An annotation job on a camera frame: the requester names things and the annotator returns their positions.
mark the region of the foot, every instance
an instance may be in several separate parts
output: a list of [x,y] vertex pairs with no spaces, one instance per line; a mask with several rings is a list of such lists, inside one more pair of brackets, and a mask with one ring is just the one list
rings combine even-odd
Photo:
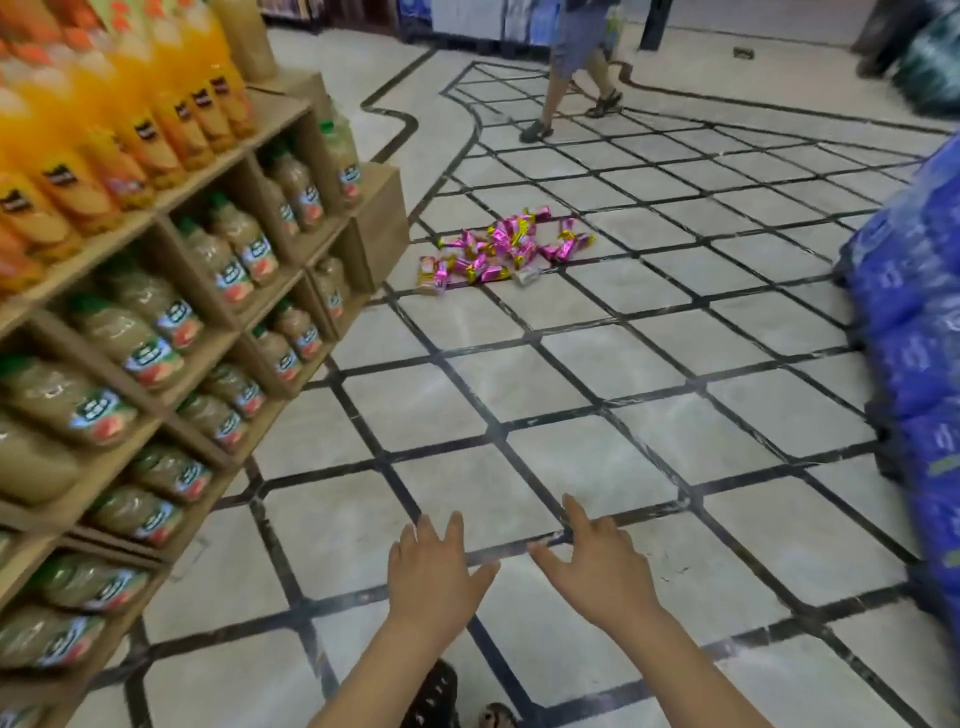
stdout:
[[524,144],[536,144],[544,140],[553,133],[553,127],[543,126],[543,122],[537,119],[533,124],[520,132],[520,141]]
[[606,99],[597,99],[596,105],[587,112],[587,116],[591,119],[606,116],[620,106],[621,101],[623,101],[623,94],[614,89]]

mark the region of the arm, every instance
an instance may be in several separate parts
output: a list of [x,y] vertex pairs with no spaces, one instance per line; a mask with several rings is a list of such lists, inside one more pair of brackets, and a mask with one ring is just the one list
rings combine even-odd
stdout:
[[473,576],[464,555],[464,519],[450,517],[441,541],[427,516],[407,524],[390,549],[390,615],[356,667],[308,728],[396,728],[427,672],[464,631],[499,563]]
[[606,632],[643,675],[673,728],[772,728],[657,601],[650,565],[609,517],[590,522],[564,496],[573,560],[543,544],[530,555],[558,592]]

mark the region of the left hand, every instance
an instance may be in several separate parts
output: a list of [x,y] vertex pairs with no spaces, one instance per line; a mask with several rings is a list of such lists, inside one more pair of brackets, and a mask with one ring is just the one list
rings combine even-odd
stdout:
[[464,553],[464,517],[454,511],[441,541],[429,516],[403,526],[390,549],[387,585],[388,621],[397,629],[427,640],[443,654],[476,614],[500,562],[484,564],[473,575]]

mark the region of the store aisle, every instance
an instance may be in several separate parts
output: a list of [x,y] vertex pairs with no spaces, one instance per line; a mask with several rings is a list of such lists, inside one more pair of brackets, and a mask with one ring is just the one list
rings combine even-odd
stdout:
[[[465,727],[491,700],[544,728],[665,726],[524,553],[568,548],[563,492],[630,531],[664,605],[779,728],[957,724],[827,281],[942,137],[627,89],[633,110],[599,121],[571,93],[549,143],[520,148],[545,87],[482,61],[444,91],[477,126],[417,206],[418,242],[71,728],[301,728],[386,615],[402,525],[453,509],[472,563],[503,560],[447,654]],[[428,237],[541,205],[594,244],[526,289],[412,291]]]

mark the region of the right hand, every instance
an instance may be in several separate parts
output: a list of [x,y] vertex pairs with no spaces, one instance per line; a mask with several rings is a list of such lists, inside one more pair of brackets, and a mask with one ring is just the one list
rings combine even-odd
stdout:
[[573,496],[564,496],[573,528],[573,559],[567,563],[544,544],[527,546],[530,556],[567,603],[611,635],[634,620],[658,619],[657,601],[646,557],[634,551],[630,534],[607,516],[591,522]]

